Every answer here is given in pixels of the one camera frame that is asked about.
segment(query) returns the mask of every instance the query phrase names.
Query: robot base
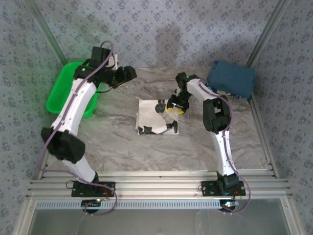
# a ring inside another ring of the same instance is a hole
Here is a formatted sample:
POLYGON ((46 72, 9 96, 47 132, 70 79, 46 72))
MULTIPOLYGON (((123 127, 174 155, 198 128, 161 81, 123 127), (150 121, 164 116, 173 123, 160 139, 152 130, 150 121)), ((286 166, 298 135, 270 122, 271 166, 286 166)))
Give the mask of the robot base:
MULTIPOLYGON (((99 182, 98 184, 106 185, 115 190, 115 182, 99 182)), ((111 190, 103 187, 87 185, 75 181, 72 188, 72 197, 114 197, 111 190)))
POLYGON ((223 184, 219 185, 220 181, 202 181, 201 182, 201 191, 203 197, 210 196, 245 196, 245 185, 242 181, 236 186, 233 186, 228 189, 223 189, 223 184))
POLYGON ((236 208, 235 199, 232 202, 230 202, 229 200, 220 200, 220 204, 223 205, 222 208, 219 209, 219 211, 221 211, 221 212, 232 213, 236 208))

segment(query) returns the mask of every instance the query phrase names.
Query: black object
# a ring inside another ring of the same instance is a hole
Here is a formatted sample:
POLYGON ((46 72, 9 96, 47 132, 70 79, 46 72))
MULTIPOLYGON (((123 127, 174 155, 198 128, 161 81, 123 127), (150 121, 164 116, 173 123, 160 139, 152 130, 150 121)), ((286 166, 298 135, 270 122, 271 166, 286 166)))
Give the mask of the black object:
POLYGON ((177 74, 175 80, 178 84, 178 87, 180 88, 180 93, 177 96, 173 94, 171 98, 169 98, 166 108, 173 108, 175 106, 180 108, 184 113, 187 111, 187 109, 189 109, 188 100, 191 94, 187 91, 187 82, 194 78, 198 78, 198 76, 195 74, 187 76, 185 72, 180 72, 177 74))
POLYGON ((155 107, 155 110, 156 110, 157 113, 164 113, 165 107, 166 107, 165 100, 164 99, 159 99, 157 101, 157 105, 155 107))
MULTIPOLYGON (((115 182, 99 182, 98 174, 96 174, 93 183, 106 185, 115 190, 115 182)), ((72 189, 72 197, 114 197, 114 193, 104 187, 87 185, 79 181, 75 181, 72 189)))
MULTIPOLYGON (((41 130, 41 137, 46 142, 53 132, 53 128, 44 127, 41 130)), ((68 131, 57 131, 52 140, 48 144, 48 151, 58 160, 68 160, 72 163, 77 163, 82 159, 85 153, 85 144, 68 131)))
POLYGON ((75 180, 69 180, 69 181, 67 181, 66 183, 65 183, 65 187, 67 187, 68 189, 73 189, 73 188, 70 188, 69 186, 67 186, 67 184, 68 184, 68 182, 75 182, 75 180))
POLYGON ((229 191, 233 191, 234 188, 237 187, 242 181, 239 181, 239 177, 235 173, 222 176, 217 172, 216 182, 221 190, 221 193, 227 195, 229 191))
POLYGON ((143 128, 144 129, 142 129, 140 126, 138 127, 140 135, 156 135, 156 133, 152 131, 151 126, 143 126, 143 128))
POLYGON ((100 207, 101 206, 101 202, 98 202, 97 200, 83 200, 80 204, 81 207, 83 207, 83 211, 89 213, 89 214, 93 214, 96 213, 98 210, 96 209, 85 209, 85 206, 88 204, 87 207, 100 207))
POLYGON ((230 123, 229 106, 219 98, 207 99, 203 102, 203 124, 207 131, 218 134, 224 130, 230 123))
POLYGON ((216 181, 202 181, 201 191, 203 197, 210 196, 238 196, 235 192, 238 192, 241 196, 246 195, 245 185, 242 181, 233 187, 223 188, 223 184, 219 180, 216 181))
POLYGON ((235 210, 236 206, 223 206, 223 205, 225 205, 227 202, 235 203, 236 200, 235 200, 235 199, 234 199, 234 200, 220 200, 220 205, 221 205, 221 207, 222 207, 221 209, 219 209, 220 211, 230 213, 230 212, 232 212, 232 211, 235 210))
POLYGON ((106 90, 106 91, 98 91, 98 92, 96 92, 96 93, 103 94, 103 93, 107 93, 107 92, 109 92, 110 90, 112 90, 112 87, 111 87, 110 89, 106 90))
MULTIPOLYGON (((102 47, 93 47, 91 58, 80 65, 74 74, 74 79, 86 78, 90 73, 97 69, 108 56, 110 50, 102 47)), ((93 82, 98 88, 100 83, 107 83, 114 89, 121 84, 128 82, 137 77, 136 71, 131 66, 119 67, 117 70, 112 68, 102 67, 95 75, 88 79, 88 82, 93 82)))
POLYGON ((174 133, 178 132, 178 122, 177 121, 173 121, 172 123, 167 123, 166 127, 167 127, 167 129, 174 128, 174 133))

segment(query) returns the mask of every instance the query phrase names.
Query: metal frame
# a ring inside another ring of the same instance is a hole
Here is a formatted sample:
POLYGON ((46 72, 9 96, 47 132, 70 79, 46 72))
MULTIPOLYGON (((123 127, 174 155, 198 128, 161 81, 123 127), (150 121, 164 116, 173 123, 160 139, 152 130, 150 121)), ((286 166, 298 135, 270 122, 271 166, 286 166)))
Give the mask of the metal frame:
MULTIPOLYGON (((82 210, 84 207, 81 205, 82 200, 37 200, 36 209, 47 210, 47 209, 77 209, 82 210)), ((101 201, 97 207, 87 207, 86 209, 105 209, 109 210, 113 207, 113 200, 101 201)), ((120 199, 115 207, 115 210, 178 210, 178 209, 221 209, 220 201, 214 199, 152 199, 152 200, 142 200, 142 199, 120 199)))
MULTIPOLYGON (((240 170, 239 173, 251 187, 252 199, 281 199, 285 217, 292 235, 305 234, 295 211, 291 189, 287 179, 275 178, 273 170, 240 170)), ((122 200, 218 200, 230 197, 202 197, 198 189, 201 181, 215 180, 211 171, 143 171, 102 172, 99 178, 116 181, 116 192, 122 200)), ((70 196, 71 190, 65 182, 74 178, 67 174, 45 173, 42 180, 31 181, 27 198, 17 222, 15 235, 26 235, 31 225, 37 202, 76 202, 79 198, 70 196)))

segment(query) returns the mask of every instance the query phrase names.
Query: black mounting bracket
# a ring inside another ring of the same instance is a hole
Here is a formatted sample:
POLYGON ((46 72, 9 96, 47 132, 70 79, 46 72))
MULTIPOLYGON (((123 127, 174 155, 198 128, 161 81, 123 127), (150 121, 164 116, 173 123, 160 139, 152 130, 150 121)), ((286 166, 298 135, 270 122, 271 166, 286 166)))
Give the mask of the black mounting bracket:
POLYGON ((228 189, 223 189, 223 184, 221 185, 220 181, 202 181, 201 182, 201 191, 203 197, 211 196, 245 196, 246 190, 245 185, 242 181, 228 189))
MULTIPOLYGON (((115 191, 115 182, 99 182, 98 184, 106 185, 115 191)), ((107 188, 75 181, 72 188, 72 197, 114 197, 114 194, 107 188)))

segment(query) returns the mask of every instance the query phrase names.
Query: glass panel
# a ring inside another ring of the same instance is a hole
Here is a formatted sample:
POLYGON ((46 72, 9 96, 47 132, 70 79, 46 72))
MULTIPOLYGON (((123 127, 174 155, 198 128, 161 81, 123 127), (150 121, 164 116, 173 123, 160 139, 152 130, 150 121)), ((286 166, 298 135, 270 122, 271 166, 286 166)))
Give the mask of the glass panel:
POLYGON ((36 210, 29 235, 289 235, 279 199, 252 200, 239 214, 219 210, 36 210))

